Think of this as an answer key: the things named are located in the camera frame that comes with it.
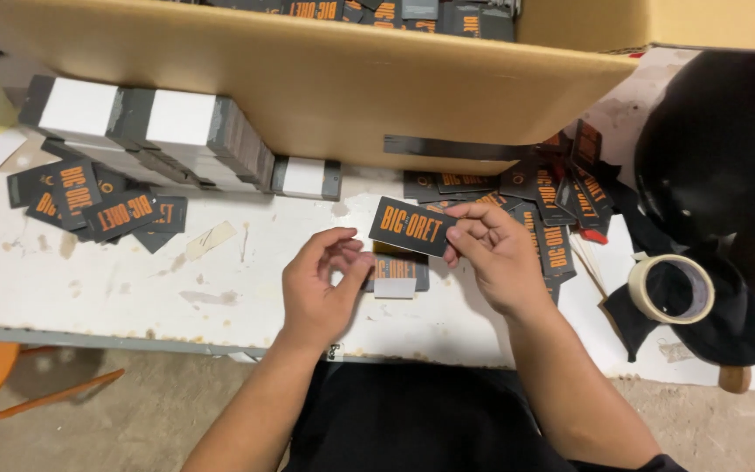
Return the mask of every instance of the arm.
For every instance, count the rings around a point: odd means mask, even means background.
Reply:
[[[509,326],[514,363],[530,407],[565,458],[636,469],[660,454],[637,412],[593,364],[581,340],[547,294],[530,232],[505,211],[483,203],[448,208],[465,217],[448,229],[449,267],[461,256]]]
[[[323,350],[351,319],[372,254],[355,229],[315,234],[282,274],[284,327],[261,362],[197,444],[183,472],[276,470]],[[345,276],[334,287],[330,268]]]

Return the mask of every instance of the hand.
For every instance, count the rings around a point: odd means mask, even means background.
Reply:
[[[360,286],[372,269],[372,253],[352,239],[354,228],[333,228],[310,237],[282,273],[284,327],[279,338],[323,350],[340,337],[351,319]],[[343,274],[335,287],[330,269]]]
[[[462,218],[447,229],[445,262],[456,268],[467,257],[488,304],[504,316],[522,316],[531,307],[551,303],[540,271],[532,234],[491,203],[462,203],[445,214]]]

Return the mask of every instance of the person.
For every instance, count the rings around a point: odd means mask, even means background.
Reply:
[[[275,471],[288,443],[284,470],[294,472],[683,470],[553,304],[530,232],[487,203],[445,213],[461,219],[447,230],[444,259],[451,269],[460,257],[470,261],[509,326],[517,374],[318,363],[350,323],[373,262],[355,229],[329,229],[284,268],[284,327],[183,472]],[[337,286],[332,268],[344,274]],[[330,373],[331,364],[340,367]],[[491,375],[498,372],[514,382]]]

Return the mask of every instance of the masking tape roll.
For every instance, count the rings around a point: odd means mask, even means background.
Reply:
[[[648,298],[645,281],[648,272],[660,262],[672,264],[683,271],[689,278],[689,284],[692,284],[692,303],[686,312],[678,316],[668,316]],[[649,257],[637,263],[628,275],[628,292],[640,312],[661,323],[692,324],[698,322],[704,316],[710,314],[712,304],[716,300],[716,289],[704,268],[692,259],[676,254]]]

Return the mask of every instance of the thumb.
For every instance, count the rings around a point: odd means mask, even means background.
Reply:
[[[456,250],[467,257],[471,262],[471,265],[475,268],[479,267],[491,257],[491,253],[485,249],[479,241],[477,241],[477,238],[456,228],[456,226],[447,228],[447,240],[450,241],[450,244],[452,244]]]
[[[354,300],[360,292],[363,281],[369,275],[369,271],[374,264],[372,253],[361,253],[357,260],[349,264],[348,272],[342,277],[340,283],[336,284],[334,294],[337,299],[346,305],[354,305]]]

